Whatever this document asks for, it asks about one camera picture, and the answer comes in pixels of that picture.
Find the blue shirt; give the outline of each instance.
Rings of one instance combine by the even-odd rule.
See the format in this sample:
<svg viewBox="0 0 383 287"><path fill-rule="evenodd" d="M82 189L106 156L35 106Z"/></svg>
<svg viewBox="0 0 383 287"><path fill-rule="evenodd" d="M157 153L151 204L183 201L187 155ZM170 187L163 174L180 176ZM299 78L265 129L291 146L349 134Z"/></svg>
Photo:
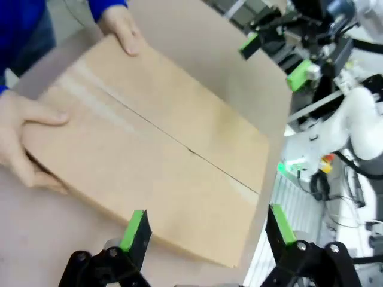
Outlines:
<svg viewBox="0 0 383 287"><path fill-rule="evenodd" d="M89 0L96 22L105 9L117 4L126 6L126 1ZM0 75L27 43L45 9L45 0L0 0ZM6 88L0 86L0 93Z"/></svg>

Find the human hand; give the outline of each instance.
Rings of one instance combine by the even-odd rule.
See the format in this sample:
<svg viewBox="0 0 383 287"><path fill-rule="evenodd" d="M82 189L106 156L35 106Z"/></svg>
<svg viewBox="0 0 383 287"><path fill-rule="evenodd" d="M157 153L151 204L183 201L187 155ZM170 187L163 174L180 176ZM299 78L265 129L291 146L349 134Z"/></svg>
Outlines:
<svg viewBox="0 0 383 287"><path fill-rule="evenodd" d="M27 187L47 187L66 194L65 187L28 159L22 145L23 125L27 121L59 126L68 122L67 114L19 96L11 90L0 95L0 164L9 167Z"/></svg>
<svg viewBox="0 0 383 287"><path fill-rule="evenodd" d="M125 6L114 5L107 8L102 13L98 25L105 35L115 34L128 55L133 57L138 55L141 34L130 11Z"/></svg>

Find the person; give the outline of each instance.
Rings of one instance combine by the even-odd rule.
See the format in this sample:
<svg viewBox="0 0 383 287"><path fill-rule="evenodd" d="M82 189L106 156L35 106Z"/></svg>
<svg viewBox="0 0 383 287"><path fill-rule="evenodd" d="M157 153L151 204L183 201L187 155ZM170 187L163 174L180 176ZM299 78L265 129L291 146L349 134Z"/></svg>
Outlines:
<svg viewBox="0 0 383 287"><path fill-rule="evenodd" d="M113 33L130 56L139 53L140 32L125 0L89 0L103 33ZM0 0L0 164L10 168L28 187L47 187L62 193L64 186L33 164L22 144L23 125L33 121L59 126L68 114L18 95L5 83L5 69L18 77L56 45L45 0Z"/></svg>

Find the brown table surface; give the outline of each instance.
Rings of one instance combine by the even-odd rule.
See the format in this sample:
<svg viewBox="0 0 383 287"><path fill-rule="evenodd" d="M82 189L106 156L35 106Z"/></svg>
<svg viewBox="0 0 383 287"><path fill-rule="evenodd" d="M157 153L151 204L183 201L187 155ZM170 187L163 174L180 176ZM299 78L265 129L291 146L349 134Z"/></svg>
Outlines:
<svg viewBox="0 0 383 287"><path fill-rule="evenodd" d="M199 0L140 0L133 1L131 10L147 41L196 77L270 139L267 174L259 204L250 229L248 243L238 268L228 269L194 260L150 243L142 272L152 286L176 284L210 285L213 283L242 283L256 248L275 179L276 164L283 143L290 99L281 82L282 73L260 69L259 75L276 84L260 81L259 90L267 95L231 97L220 93L224 87L220 65L214 49L222 46L240 47L245 37L230 23ZM160 31L171 30L173 33ZM216 39L209 47L200 47L201 29L213 30ZM36 99L43 90L101 37L97 29L85 29L68 39L59 48L37 63L18 82L15 90ZM172 41L182 38L174 45ZM269 63L262 52L259 61ZM98 253L108 239L121 237L124 226L107 218L73 196L61 196L44 189L29 190L9 171L0 168L0 285L57 286L70 254L85 249Z"/></svg>

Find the person's left hand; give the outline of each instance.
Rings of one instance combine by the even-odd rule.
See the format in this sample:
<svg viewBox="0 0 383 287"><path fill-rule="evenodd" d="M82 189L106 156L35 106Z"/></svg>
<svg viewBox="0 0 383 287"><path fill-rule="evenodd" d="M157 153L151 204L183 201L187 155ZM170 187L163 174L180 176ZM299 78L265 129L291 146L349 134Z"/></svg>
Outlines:
<svg viewBox="0 0 383 287"><path fill-rule="evenodd" d="M128 55L138 55L141 34L132 15L125 6L114 5L107 8L102 13L98 25L104 34L115 34Z"/></svg>

